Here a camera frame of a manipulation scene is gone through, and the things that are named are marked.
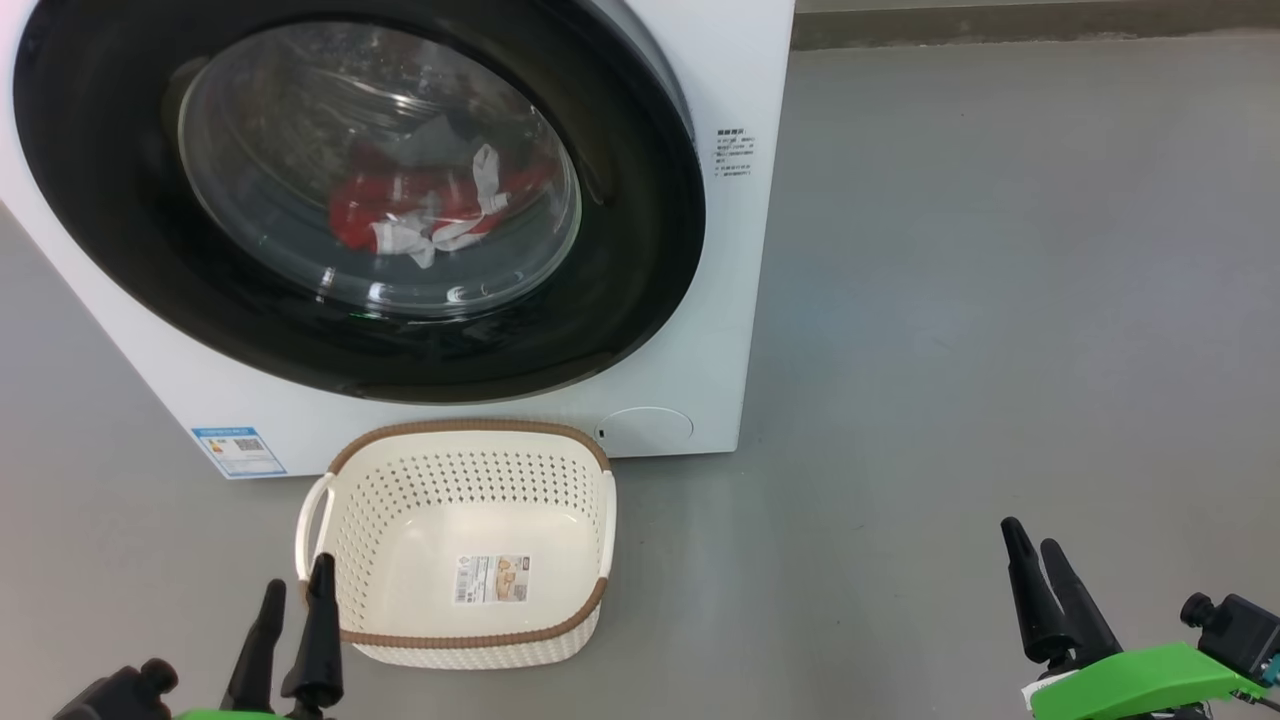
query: washing machine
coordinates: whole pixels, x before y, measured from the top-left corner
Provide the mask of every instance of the washing machine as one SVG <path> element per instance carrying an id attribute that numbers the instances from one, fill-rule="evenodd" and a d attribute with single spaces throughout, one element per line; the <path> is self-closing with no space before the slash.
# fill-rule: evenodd
<path id="1" fill-rule="evenodd" d="M 791 15 L 10 0 L 0 201 L 225 477 L 447 418 L 732 451 Z"/>

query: blue label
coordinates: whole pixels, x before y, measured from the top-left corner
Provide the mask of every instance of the blue label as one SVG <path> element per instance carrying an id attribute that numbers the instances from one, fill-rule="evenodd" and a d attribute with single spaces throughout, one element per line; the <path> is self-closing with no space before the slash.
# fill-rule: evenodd
<path id="1" fill-rule="evenodd" d="M 287 474 L 253 428 L 192 428 L 191 433 L 228 478 Z"/>

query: white plastic basket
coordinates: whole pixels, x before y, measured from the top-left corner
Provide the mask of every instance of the white plastic basket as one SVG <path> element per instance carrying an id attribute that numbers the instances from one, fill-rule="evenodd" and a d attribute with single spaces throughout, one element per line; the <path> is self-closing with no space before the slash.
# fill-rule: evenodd
<path id="1" fill-rule="evenodd" d="M 307 493 L 294 541 L 298 579 L 306 583 L 316 555 L 332 553 L 342 638 L 383 662 L 466 670 L 558 662 L 595 630 L 616 500 L 604 451 L 572 428 L 503 420 L 383 428 L 347 446 Z M 467 580 L 495 556 L 529 560 L 524 592 L 508 564 L 497 580 L 506 583 L 503 600 L 490 589 L 477 602 L 485 593 L 467 596 L 477 587 Z"/>

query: concrete floor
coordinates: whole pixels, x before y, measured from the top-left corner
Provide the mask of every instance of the concrete floor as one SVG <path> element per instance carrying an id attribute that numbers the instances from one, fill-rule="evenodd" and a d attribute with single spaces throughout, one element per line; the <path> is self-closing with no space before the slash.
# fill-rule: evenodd
<path id="1" fill-rule="evenodd" d="M 1277 233 L 1280 38 L 795 56 L 741 450 L 620 462 L 579 657 L 349 652 L 337 715 L 1018 717 L 1009 514 L 1129 647 L 1193 591 L 1280 609 Z M 220 480 L 0 238 L 6 712 L 152 655 L 216 703 L 307 483 Z"/>

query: basket handle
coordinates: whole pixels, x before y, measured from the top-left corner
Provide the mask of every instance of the basket handle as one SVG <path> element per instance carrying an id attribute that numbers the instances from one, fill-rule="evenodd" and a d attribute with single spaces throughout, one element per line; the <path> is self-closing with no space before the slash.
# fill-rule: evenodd
<path id="1" fill-rule="evenodd" d="M 315 551 L 307 546 L 311 544 L 311 523 L 316 515 L 316 506 L 320 505 L 320 498 L 325 496 L 334 478 L 337 475 L 333 473 L 321 475 L 311 486 L 306 500 L 302 501 L 302 511 L 298 512 L 298 529 L 297 534 L 293 536 L 293 565 L 294 570 L 298 571 L 298 579 L 302 582 L 306 582 L 311 577 L 311 559 Z"/>

